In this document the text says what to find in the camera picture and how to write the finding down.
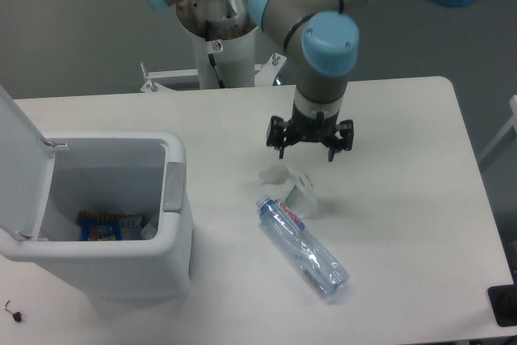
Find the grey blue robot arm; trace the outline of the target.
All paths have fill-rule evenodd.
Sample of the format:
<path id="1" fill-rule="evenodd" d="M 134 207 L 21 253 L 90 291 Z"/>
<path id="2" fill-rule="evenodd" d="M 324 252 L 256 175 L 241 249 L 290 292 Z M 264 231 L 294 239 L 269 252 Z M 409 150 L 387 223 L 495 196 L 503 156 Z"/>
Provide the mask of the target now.
<path id="1" fill-rule="evenodd" d="M 146 0 L 156 10 L 175 8 L 199 45 L 196 65 L 203 88 L 254 81 L 254 58 L 237 42 L 256 31 L 267 35 L 296 67 L 290 119 L 274 116 L 269 147 L 323 144 L 330 157 L 353 145 L 354 125 L 338 118 L 348 75 L 359 51 L 359 29 L 348 11 L 372 0 Z"/>

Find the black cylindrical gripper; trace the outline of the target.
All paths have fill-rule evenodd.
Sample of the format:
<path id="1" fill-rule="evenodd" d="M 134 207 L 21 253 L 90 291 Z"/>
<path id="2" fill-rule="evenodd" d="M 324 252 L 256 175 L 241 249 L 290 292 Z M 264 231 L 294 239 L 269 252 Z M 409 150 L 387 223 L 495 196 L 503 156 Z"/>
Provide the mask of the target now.
<path id="1" fill-rule="evenodd" d="M 355 134 L 353 120 L 337 124 L 337 119 L 338 113 L 326 116 L 318 112 L 314 118 L 308 117 L 293 105 L 290 120 L 271 117 L 266 146 L 278 150 L 279 158 L 283 158 L 285 149 L 298 142 L 322 143 L 328 149 L 328 161 L 332 162 L 335 154 L 352 149 Z"/>

